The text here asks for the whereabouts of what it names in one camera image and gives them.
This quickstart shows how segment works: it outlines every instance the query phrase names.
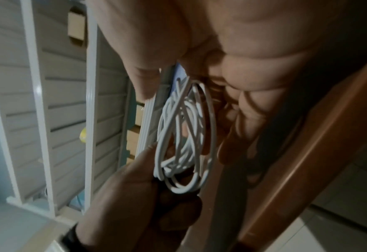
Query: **wire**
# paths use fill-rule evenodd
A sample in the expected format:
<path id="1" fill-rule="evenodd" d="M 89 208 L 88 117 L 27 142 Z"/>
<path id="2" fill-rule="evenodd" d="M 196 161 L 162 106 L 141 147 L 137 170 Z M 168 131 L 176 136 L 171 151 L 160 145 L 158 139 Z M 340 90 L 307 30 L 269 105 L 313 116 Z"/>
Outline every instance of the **wire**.
<path id="1" fill-rule="evenodd" d="M 207 164 L 201 173 L 200 155 L 204 147 L 206 123 L 202 101 L 202 90 L 209 111 L 211 127 L 210 153 L 206 157 Z M 186 122 L 188 137 L 182 136 L 182 124 Z M 175 156 L 164 160 L 171 136 L 174 136 Z M 207 180 L 208 173 L 216 159 L 217 126 L 211 95 L 206 86 L 190 77 L 177 80 L 176 90 L 168 98 L 158 124 L 158 145 L 155 152 L 155 167 L 153 175 L 160 181 L 165 181 L 173 193 L 186 193 L 200 189 Z M 181 185 L 175 175 L 194 166 L 192 180 L 187 185 Z"/>

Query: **hand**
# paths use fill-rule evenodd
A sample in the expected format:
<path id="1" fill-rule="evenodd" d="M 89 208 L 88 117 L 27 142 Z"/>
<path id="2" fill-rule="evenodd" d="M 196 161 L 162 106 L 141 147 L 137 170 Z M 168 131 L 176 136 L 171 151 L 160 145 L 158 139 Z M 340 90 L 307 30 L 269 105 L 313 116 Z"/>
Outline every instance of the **hand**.
<path id="1" fill-rule="evenodd" d="M 344 0 L 88 0 L 121 56 L 137 96 L 151 98 L 158 69 L 177 60 L 211 89 L 235 161 L 256 139 L 312 56 Z"/>
<path id="2" fill-rule="evenodd" d="M 177 195 L 153 178 L 153 145 L 97 193 L 76 234 L 91 252 L 174 252 L 200 216 L 196 193 Z"/>

